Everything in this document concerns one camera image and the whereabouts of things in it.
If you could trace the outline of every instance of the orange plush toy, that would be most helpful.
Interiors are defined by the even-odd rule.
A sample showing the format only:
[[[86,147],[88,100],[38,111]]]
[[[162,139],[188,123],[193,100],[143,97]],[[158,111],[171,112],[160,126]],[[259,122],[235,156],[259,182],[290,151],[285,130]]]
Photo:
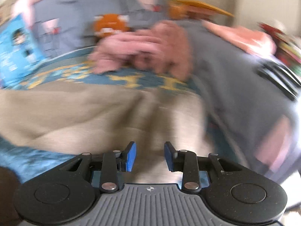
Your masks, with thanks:
[[[97,37],[103,38],[120,32],[128,31],[128,16],[105,14],[95,17],[94,31]]]

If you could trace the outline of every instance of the white ear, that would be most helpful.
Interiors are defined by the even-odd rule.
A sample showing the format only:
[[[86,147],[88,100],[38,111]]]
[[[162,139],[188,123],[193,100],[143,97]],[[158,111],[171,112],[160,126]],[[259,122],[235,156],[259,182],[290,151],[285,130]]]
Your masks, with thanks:
[[[100,15],[100,16],[95,16],[95,17],[94,17],[94,21],[101,20],[101,19],[103,19],[103,16],[102,16],[102,15]]]
[[[123,21],[123,22],[129,22],[129,17],[128,15],[118,15],[118,19]]]

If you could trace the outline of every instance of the cartoon boy illustration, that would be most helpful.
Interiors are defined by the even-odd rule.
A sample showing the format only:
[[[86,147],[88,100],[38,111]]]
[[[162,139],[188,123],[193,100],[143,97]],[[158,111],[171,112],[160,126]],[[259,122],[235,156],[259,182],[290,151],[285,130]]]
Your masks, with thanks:
[[[27,39],[25,32],[22,29],[18,29],[13,33],[13,46],[14,51],[20,51],[21,54],[26,58],[30,64],[37,62],[36,57],[33,53],[33,48],[30,41]]]

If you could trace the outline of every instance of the metal screw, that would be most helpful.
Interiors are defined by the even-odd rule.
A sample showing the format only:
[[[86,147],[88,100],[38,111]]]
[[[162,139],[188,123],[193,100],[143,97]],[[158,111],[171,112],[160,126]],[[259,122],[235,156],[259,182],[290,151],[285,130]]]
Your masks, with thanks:
[[[105,182],[101,186],[105,190],[114,190],[117,188],[117,185],[114,184],[113,182]]]
[[[187,182],[184,184],[184,187],[193,190],[193,189],[198,189],[199,185],[196,182]]]

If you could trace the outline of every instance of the blue package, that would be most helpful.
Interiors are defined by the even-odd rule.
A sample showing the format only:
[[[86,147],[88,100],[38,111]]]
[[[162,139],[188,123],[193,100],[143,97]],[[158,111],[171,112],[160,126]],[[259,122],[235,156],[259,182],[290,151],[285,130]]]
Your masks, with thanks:
[[[13,87],[46,61],[21,17],[12,19],[0,34],[0,79]]]

